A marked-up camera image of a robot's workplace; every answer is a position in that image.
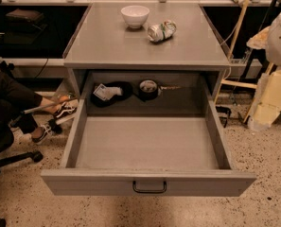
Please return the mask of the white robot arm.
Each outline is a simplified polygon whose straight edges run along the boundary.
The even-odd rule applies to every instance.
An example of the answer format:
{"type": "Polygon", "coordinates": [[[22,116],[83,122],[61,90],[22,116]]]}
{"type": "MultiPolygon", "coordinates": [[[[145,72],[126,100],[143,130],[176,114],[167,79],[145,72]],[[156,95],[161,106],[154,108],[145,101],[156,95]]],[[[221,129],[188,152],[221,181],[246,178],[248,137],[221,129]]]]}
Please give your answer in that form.
{"type": "Polygon", "coordinates": [[[267,61],[277,66],[269,76],[266,73],[261,75],[250,110],[248,127],[253,131],[263,131],[281,113],[281,12],[270,26],[254,35],[247,45],[253,49],[264,49],[267,61]]]}

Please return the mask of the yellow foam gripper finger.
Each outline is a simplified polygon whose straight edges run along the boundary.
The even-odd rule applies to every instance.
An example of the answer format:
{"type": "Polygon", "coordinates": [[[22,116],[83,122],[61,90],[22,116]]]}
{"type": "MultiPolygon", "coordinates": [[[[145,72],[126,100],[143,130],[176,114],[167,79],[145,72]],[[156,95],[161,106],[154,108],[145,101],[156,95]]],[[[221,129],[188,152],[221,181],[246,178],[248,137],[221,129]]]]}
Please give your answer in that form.
{"type": "Polygon", "coordinates": [[[281,67],[258,81],[248,127],[252,131],[268,129],[281,113],[281,67]]]}

